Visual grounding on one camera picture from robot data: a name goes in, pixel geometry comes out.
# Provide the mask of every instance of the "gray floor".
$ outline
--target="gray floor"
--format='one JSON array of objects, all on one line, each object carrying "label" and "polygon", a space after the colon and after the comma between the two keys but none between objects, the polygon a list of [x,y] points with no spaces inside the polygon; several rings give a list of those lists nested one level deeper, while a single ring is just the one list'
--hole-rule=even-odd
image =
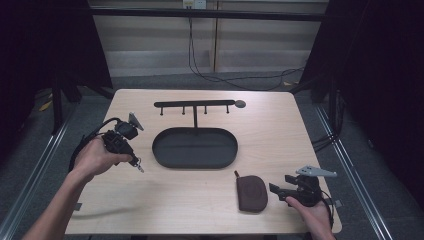
[{"label": "gray floor", "polygon": [[[252,76],[252,74],[220,74],[220,77],[232,78]],[[301,73],[295,73],[283,79],[287,86],[282,84],[272,91],[286,91],[293,82],[299,79]],[[212,89],[212,90],[245,90],[226,82],[210,82],[193,74],[128,77],[113,79],[115,90],[120,88],[144,89]],[[232,84],[239,84],[249,90],[264,90],[279,84],[280,79],[248,79],[234,80]],[[110,100],[98,96],[94,92],[81,89],[83,99],[79,104],[70,104],[64,101],[65,116],[74,114],[69,120],[66,133],[63,135],[58,148],[53,154],[46,173],[35,189],[29,205],[22,206],[25,210],[19,225],[13,230],[13,239],[20,239],[33,221],[39,216],[49,203],[62,180],[66,176],[69,156],[78,144],[81,136],[92,131],[100,124],[110,105]],[[25,127],[16,137],[16,146],[8,157],[6,165],[0,169],[0,221],[3,222],[8,212],[18,199],[38,159],[48,144],[53,123],[52,109],[38,112],[38,107],[44,102],[43,92],[39,94],[31,116]],[[326,134],[318,117],[316,106],[309,99],[309,92],[302,91],[295,95],[299,110],[311,140],[316,140]],[[355,170],[359,173],[376,209],[387,225],[392,239],[424,239],[424,213],[403,185],[397,181],[384,164],[384,159],[378,152],[368,145],[366,135],[360,126],[347,113],[341,134]],[[343,224],[343,230],[336,236],[338,239],[379,239],[375,229],[370,224],[367,211],[361,204],[360,198],[342,167],[339,157],[333,146],[328,146],[317,153],[321,167],[337,171],[337,179],[327,179],[332,196],[340,200],[343,206],[338,212]],[[93,236],[92,239],[129,239],[129,236]],[[88,239],[88,236],[67,237],[67,239]],[[279,239],[301,239],[299,235],[279,236]]]}]

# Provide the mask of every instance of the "person's right hand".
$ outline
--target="person's right hand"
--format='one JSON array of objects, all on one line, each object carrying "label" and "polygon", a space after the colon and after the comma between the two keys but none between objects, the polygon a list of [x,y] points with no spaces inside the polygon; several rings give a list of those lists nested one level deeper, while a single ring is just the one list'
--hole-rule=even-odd
[{"label": "person's right hand", "polygon": [[103,139],[95,137],[78,154],[72,172],[78,172],[86,182],[94,176],[106,172],[114,164],[129,162],[132,157],[128,154],[115,154],[106,150]]},{"label": "person's right hand", "polygon": [[293,197],[287,197],[286,202],[302,216],[314,240],[336,239],[331,231],[329,212],[322,201],[313,207],[305,207]]}]

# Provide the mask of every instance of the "aluminum rail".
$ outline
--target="aluminum rail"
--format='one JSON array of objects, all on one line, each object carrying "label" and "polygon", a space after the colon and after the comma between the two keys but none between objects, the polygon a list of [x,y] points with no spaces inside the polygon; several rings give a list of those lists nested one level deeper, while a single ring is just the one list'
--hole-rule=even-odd
[{"label": "aluminum rail", "polygon": [[55,135],[50,137],[50,140],[44,149],[41,157],[39,158],[37,164],[34,167],[30,177],[28,178],[25,186],[19,193],[19,196],[11,209],[8,211],[4,221],[0,225],[0,239],[1,240],[10,240],[13,238],[13,235],[18,228],[19,223],[21,222],[25,211],[31,203],[31,200],[40,185],[40,182],[47,171],[48,166],[53,158],[54,153],[56,152],[57,147],[62,141],[63,136],[68,128],[69,120],[74,114],[76,105],[73,106],[71,112],[67,119],[65,120],[62,127],[58,130]]},{"label": "aluminum rail", "polygon": [[[328,122],[328,116],[322,106],[316,107],[317,114],[321,120],[322,125],[324,126],[325,131],[330,136],[333,133],[333,130]],[[372,227],[374,228],[375,233],[377,234],[378,239],[380,240],[393,240],[392,235],[387,227],[386,222],[384,221],[383,216],[380,211],[377,209],[374,201],[369,195],[364,183],[362,182],[361,177],[356,171],[355,165],[352,163],[345,147],[339,138],[333,141],[332,143],[334,150],[336,151],[340,163],[342,164],[353,189],[355,190],[356,195],[361,202],[362,207],[364,208],[365,214],[367,215]]]}]

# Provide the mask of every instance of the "black curtain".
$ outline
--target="black curtain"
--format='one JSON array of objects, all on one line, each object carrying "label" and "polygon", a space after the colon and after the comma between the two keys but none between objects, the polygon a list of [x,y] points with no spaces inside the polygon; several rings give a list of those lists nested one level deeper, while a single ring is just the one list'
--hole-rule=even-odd
[{"label": "black curtain", "polygon": [[312,86],[311,98],[321,102],[331,79],[341,74],[369,0],[330,0],[325,14],[338,16],[321,22],[300,84]]},{"label": "black curtain", "polygon": [[424,2],[373,0],[338,86],[424,209]]},{"label": "black curtain", "polygon": [[93,17],[57,10],[89,7],[86,0],[3,0],[1,6],[0,146],[4,155],[33,108],[36,92],[51,88],[55,77],[66,82],[62,88],[111,88],[112,83]]}]

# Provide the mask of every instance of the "power outlet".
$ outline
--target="power outlet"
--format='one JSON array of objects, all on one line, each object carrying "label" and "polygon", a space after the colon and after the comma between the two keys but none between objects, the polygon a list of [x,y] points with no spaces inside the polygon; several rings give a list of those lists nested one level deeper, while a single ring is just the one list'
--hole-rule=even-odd
[{"label": "power outlet", "polygon": [[183,0],[183,9],[194,9],[194,0]]},{"label": "power outlet", "polygon": [[206,0],[195,0],[194,1],[195,9],[206,9]]}]

